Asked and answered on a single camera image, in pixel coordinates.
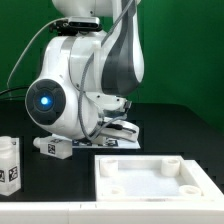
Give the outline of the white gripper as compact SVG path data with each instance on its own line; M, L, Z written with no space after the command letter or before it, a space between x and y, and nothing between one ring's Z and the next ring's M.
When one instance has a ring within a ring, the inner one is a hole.
M129 142L136 142L139 135L139 127L126 121L131 102L125 98L98 94L96 104L105 113L100 126L101 136L114 139L122 139Z

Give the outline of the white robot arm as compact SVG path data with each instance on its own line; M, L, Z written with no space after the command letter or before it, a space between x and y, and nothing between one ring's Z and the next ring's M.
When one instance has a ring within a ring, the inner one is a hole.
M31 119L52 134L93 141L108 136L135 142L125 97L141 83L138 35L141 0L52 0L64 15L48 44L25 104Z

